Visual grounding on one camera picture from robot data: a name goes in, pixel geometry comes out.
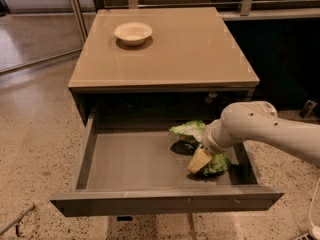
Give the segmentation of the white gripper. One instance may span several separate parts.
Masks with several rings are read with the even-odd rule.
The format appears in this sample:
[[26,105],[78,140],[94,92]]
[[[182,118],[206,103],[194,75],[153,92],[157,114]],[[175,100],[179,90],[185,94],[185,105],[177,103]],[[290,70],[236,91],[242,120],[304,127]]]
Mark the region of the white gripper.
[[[202,135],[202,145],[205,149],[213,154],[224,152],[227,148],[232,147],[234,139],[223,128],[221,120],[214,120],[205,126]],[[202,148],[198,148],[187,169],[195,174],[206,166],[212,160],[212,155]]]

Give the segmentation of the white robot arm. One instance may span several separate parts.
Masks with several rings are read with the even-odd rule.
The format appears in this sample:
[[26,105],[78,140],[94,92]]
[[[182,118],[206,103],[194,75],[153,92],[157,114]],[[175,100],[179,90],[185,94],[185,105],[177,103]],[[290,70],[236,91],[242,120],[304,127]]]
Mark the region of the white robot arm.
[[197,173],[214,154],[246,140],[266,143],[320,166],[320,126],[281,119],[272,104],[255,101],[232,103],[223,109],[219,119],[205,126],[203,147],[196,151],[188,170]]

